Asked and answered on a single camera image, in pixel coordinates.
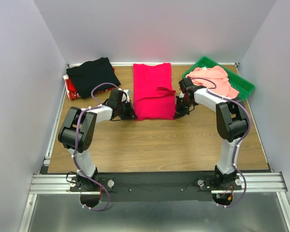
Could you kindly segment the magenta t shirt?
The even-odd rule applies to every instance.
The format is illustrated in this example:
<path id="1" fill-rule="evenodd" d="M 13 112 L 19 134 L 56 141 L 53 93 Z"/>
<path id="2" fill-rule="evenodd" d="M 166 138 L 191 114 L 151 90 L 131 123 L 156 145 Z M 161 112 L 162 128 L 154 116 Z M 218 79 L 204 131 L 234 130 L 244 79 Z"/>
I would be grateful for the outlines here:
<path id="1" fill-rule="evenodd" d="M 170 63 L 133 65 L 133 107 L 137 120 L 173 120 L 175 93 Z"/>

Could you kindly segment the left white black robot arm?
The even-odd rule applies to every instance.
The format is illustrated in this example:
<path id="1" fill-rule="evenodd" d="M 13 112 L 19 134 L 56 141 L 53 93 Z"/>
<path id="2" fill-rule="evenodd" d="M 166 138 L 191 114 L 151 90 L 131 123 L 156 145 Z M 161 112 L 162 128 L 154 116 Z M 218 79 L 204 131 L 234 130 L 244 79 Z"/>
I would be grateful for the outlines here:
<path id="1" fill-rule="evenodd" d="M 58 141 L 69 151 L 77 171 L 67 182 L 72 191 L 98 191 L 98 169 L 94 164 L 90 146 L 95 126 L 103 121 L 134 120 L 137 118 L 129 89 L 112 89 L 109 98 L 97 107 L 71 107 L 58 133 Z"/>

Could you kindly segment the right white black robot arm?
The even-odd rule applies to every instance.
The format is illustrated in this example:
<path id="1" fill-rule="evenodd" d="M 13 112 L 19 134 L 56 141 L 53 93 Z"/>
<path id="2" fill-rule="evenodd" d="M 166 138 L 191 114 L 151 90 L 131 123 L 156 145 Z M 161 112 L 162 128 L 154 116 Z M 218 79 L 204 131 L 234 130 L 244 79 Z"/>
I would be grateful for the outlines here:
<path id="1" fill-rule="evenodd" d="M 251 129 L 251 118 L 241 98 L 230 99 L 213 92 L 217 87 L 197 86 L 193 78 L 179 81 L 181 93 L 176 97 L 174 118 L 190 114 L 190 107 L 204 105 L 216 113 L 217 132 L 222 139 L 220 158 L 215 166 L 212 183 L 217 189 L 226 188 L 236 179 L 240 145 Z"/>

